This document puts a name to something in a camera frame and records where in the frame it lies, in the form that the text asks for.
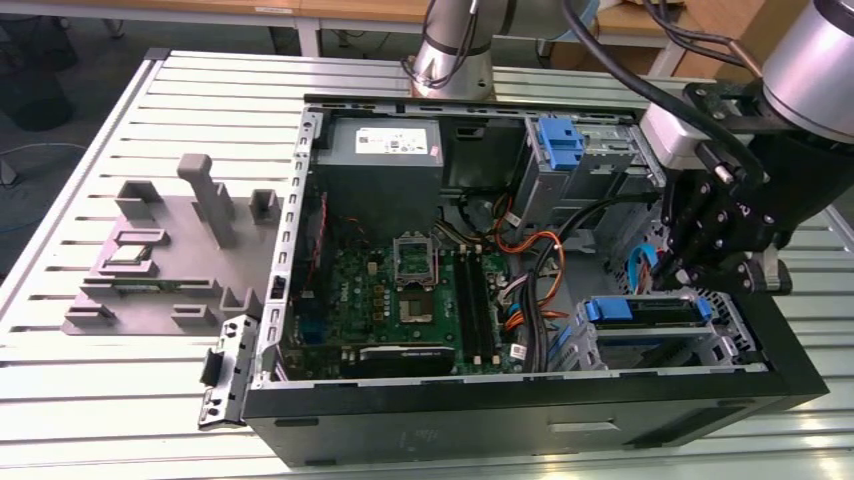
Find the motherboard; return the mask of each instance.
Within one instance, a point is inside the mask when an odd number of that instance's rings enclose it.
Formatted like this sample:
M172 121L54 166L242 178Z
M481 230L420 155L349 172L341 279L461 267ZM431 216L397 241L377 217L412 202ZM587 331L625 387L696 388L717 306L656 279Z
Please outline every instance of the motherboard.
M489 301L505 282L504 257L400 240L334 253L329 305L316 318L297 316L304 377L511 372Z

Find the slotted metal surface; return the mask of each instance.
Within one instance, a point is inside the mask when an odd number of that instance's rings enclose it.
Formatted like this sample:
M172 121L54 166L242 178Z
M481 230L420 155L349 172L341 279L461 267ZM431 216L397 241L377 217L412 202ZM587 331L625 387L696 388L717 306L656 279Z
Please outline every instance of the slotted metal surface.
M496 69L499 100L643 107L596 74ZM660 82L679 88L675 80ZM796 294L777 304L831 393L672 450L459 460L288 472L246 429L196 431L205 337L66 337L58 331L118 210L126 179L189 194L182 153L214 159L232 196L288 198L305 93L405 96L396 64L173 52L146 61L0 289L0 476L197 478L309 473L409 478L848 478L854 459L854 255L822 215L781 252Z

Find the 3d-printed holder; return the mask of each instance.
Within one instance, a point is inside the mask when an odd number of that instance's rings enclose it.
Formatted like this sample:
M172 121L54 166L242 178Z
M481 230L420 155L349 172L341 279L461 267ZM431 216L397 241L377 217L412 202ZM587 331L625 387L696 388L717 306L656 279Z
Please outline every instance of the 3d-printed holder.
M122 215L65 314L66 334L214 335L228 318L260 316L278 199L272 190L230 199L210 165L206 155L181 158L194 197L125 182Z

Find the white label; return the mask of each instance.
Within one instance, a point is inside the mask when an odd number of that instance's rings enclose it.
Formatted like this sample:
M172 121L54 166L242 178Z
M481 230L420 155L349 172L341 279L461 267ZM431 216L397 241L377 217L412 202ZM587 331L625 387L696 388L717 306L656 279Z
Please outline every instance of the white label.
M254 7L254 11L257 13L284 13L285 15L290 15L293 10L289 8L276 8L276 7Z
M427 155L427 130L423 128L360 128L356 153Z
M507 215L504 215L504 220L507 220L507 223L509 223L513 227L519 227L519 224L521 223L521 219L516 217L511 212L507 212Z
M527 347L524 345L519 345L517 343L513 343L509 346L509 356L516 360L524 360L524 354L527 353L527 351Z

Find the ram slot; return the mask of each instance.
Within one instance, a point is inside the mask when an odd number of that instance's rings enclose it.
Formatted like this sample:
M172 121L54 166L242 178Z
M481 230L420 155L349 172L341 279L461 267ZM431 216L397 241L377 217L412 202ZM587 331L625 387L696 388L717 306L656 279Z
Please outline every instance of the ram slot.
M471 295L473 326L477 335L477 354L480 355L481 362L488 363L492 361L492 355L495 354L495 328L489 315L488 290L480 255L468 255L465 263L468 264L468 291Z
M456 287L456 312L459 316L460 333L463 334L463 358L467 362L480 352L477 331L475 330L473 302L468 282L468 262L464 253L455 256L453 284Z

